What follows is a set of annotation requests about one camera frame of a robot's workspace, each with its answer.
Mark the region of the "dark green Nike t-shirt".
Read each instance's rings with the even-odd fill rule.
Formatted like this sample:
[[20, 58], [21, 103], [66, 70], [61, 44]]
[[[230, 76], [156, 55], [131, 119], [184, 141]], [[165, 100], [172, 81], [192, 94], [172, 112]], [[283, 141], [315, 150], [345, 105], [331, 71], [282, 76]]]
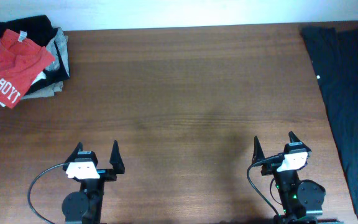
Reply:
[[358, 219], [358, 29], [301, 30]]

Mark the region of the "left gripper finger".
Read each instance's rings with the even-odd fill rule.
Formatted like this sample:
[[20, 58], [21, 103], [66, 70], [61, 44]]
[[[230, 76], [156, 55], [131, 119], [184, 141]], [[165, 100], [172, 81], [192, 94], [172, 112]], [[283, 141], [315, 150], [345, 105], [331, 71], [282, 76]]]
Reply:
[[125, 173], [125, 165], [119, 152], [119, 145], [117, 140], [115, 140], [113, 143], [109, 163], [112, 165], [112, 169], [115, 174]]
[[77, 158], [78, 153], [81, 152], [82, 150], [83, 150], [83, 144], [82, 144], [82, 142], [79, 142], [76, 145], [74, 151], [68, 156], [68, 158], [65, 160], [64, 163], [68, 164], [70, 162], [74, 162], [75, 159]]

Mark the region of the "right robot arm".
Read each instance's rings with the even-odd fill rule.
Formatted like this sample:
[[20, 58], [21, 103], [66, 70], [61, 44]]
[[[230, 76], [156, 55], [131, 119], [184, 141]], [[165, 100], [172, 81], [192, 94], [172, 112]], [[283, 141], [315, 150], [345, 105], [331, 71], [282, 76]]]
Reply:
[[[311, 149], [292, 131], [288, 133], [288, 137], [290, 142], [285, 144], [283, 152], [270, 157], [264, 156], [258, 137], [254, 137], [254, 152], [252, 163], [247, 169], [247, 180], [275, 212], [274, 223], [318, 223], [318, 217], [323, 214], [326, 190], [312, 180], [299, 179], [298, 171], [306, 167]], [[273, 177], [271, 184], [278, 191], [282, 215], [251, 180], [249, 173], [254, 167], [261, 168], [262, 176]]]

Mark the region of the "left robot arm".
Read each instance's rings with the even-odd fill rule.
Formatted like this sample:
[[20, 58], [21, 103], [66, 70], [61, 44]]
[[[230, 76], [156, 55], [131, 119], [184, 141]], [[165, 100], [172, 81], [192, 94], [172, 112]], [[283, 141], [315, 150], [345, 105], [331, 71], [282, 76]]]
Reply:
[[125, 166], [114, 141], [109, 158], [109, 169], [99, 169], [98, 158], [93, 151], [85, 151], [79, 142], [63, 165], [69, 179], [80, 183], [80, 189], [68, 194], [62, 202], [65, 223], [100, 224], [106, 182], [117, 181], [125, 173]]

